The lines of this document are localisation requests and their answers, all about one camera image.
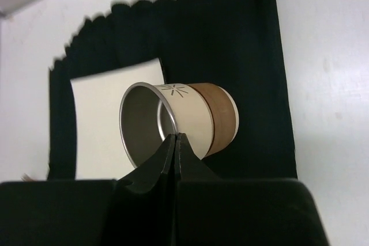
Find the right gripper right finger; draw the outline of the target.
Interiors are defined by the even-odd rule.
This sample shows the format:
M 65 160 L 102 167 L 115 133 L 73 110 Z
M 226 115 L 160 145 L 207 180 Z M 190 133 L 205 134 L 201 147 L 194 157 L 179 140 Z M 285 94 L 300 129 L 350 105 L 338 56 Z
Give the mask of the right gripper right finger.
M 176 137 L 177 245 L 328 245 L 315 201 L 295 179 L 225 180 Z

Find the white square plate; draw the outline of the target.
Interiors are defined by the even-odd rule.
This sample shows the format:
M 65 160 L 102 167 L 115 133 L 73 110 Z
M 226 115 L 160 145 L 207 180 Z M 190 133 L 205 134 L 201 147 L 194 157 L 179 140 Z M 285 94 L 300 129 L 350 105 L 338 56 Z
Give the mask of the white square plate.
M 76 179 L 120 179 L 134 166 L 119 129 L 121 99 L 136 82 L 164 83 L 159 59 L 73 79 L 77 124 Z

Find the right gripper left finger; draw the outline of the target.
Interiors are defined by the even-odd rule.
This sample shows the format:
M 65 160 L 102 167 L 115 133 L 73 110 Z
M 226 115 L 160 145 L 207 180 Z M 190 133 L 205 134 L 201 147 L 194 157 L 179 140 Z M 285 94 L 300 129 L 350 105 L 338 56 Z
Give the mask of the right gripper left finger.
M 2 245 L 174 245 L 174 150 L 119 180 L 1 184 Z

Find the silver metal cup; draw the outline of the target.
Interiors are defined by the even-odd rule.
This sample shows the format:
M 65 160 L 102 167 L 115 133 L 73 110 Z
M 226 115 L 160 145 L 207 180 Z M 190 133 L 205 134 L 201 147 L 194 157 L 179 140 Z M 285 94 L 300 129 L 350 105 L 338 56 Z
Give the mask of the silver metal cup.
M 239 113 L 232 96 L 211 83 L 132 84 L 119 110 L 125 152 L 134 167 L 148 160 L 168 135 L 184 133 L 203 159 L 236 137 Z

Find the copper fork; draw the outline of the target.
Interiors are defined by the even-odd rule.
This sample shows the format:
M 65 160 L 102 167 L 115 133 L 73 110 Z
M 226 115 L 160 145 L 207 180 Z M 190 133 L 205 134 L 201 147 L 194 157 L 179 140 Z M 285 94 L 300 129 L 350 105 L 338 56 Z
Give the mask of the copper fork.
M 27 174 L 23 174 L 23 175 L 21 176 L 21 180 L 22 180 L 22 181 L 25 181 L 25 182 L 39 181 L 39 179 L 36 179 L 36 178 L 34 178 L 34 177 L 30 177 L 30 176 L 29 176 L 29 175 L 27 175 Z

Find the black cloth placemat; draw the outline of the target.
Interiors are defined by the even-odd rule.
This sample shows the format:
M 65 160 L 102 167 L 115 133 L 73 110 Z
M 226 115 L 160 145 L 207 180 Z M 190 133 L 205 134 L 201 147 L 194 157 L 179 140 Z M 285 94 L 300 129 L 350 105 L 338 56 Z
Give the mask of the black cloth placemat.
M 71 80 L 160 59 L 169 83 L 210 82 L 234 98 L 240 125 L 205 160 L 223 178 L 296 178 L 276 0 L 138 0 L 87 18 L 49 71 L 48 179 L 76 175 Z

